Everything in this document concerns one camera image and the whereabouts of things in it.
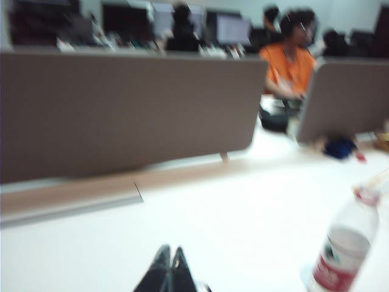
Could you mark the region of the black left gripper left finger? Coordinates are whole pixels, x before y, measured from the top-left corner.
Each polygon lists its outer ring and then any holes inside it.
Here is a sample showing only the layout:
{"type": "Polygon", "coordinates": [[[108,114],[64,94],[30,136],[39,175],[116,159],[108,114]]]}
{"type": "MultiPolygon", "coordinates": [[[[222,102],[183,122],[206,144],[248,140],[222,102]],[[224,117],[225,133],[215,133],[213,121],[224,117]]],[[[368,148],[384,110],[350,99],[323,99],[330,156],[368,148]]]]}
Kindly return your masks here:
{"type": "Polygon", "coordinates": [[[156,252],[149,268],[135,287],[135,292],[163,291],[170,269],[171,248],[162,245],[156,252]]]}

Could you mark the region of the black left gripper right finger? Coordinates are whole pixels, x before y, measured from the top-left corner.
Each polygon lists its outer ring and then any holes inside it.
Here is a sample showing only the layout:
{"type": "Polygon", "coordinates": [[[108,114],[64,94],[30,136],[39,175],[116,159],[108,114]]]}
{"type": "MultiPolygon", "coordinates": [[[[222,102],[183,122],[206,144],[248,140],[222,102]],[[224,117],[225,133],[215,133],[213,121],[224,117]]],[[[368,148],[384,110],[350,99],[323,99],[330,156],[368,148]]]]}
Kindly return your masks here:
{"type": "Polygon", "coordinates": [[[171,291],[196,292],[196,284],[181,246],[176,249],[170,268],[171,291]]]}

